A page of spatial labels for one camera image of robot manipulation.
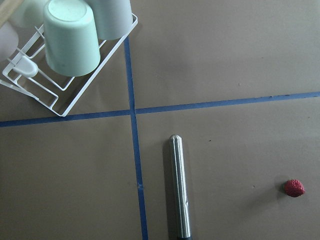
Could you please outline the pink plastic cup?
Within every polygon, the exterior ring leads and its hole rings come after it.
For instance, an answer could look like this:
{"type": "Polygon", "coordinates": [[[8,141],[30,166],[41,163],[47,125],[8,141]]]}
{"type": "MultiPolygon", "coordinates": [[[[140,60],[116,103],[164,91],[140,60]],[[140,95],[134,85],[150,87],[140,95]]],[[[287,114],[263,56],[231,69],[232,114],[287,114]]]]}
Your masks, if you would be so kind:
{"type": "Polygon", "coordinates": [[[11,57],[19,45],[19,35],[15,28],[6,21],[0,28],[0,61],[11,57]]]}

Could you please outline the pale white plastic cup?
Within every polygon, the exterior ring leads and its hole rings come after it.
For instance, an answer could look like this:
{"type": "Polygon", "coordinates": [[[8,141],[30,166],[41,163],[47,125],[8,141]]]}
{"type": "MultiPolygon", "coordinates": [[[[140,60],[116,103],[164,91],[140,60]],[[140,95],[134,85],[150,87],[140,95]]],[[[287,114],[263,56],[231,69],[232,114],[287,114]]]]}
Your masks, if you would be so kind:
{"type": "Polygon", "coordinates": [[[44,22],[44,8],[47,2],[47,0],[24,0],[10,16],[10,23],[19,28],[42,25],[44,22]]]}

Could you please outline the grey plastic cup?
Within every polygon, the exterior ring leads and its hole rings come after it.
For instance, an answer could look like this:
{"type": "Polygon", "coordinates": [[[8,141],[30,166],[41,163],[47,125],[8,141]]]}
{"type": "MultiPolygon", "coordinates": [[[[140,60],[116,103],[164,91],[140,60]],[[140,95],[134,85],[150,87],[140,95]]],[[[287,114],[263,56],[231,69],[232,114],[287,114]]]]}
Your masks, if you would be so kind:
{"type": "Polygon", "coordinates": [[[94,15],[98,39],[115,40],[124,36],[133,23],[130,0],[87,0],[94,15]]]}

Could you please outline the red strawberry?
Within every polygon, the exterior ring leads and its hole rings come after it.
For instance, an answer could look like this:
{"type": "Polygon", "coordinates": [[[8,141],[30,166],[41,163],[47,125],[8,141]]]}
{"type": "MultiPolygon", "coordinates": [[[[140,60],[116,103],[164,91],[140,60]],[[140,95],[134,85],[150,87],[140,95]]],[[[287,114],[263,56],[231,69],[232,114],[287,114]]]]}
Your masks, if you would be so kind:
{"type": "Polygon", "coordinates": [[[297,198],[304,195],[306,190],[299,180],[290,179],[284,184],[284,192],[292,198],[297,198]]]}

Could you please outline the mint green plastic cup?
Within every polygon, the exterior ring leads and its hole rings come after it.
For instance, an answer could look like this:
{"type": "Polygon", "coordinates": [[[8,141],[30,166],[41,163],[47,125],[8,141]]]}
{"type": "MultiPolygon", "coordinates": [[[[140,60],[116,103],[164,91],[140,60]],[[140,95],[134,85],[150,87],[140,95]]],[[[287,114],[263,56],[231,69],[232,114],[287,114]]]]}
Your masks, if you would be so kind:
{"type": "Polygon", "coordinates": [[[45,58],[56,73],[91,73],[101,55],[91,7],[83,0],[50,0],[43,11],[45,58]]]}

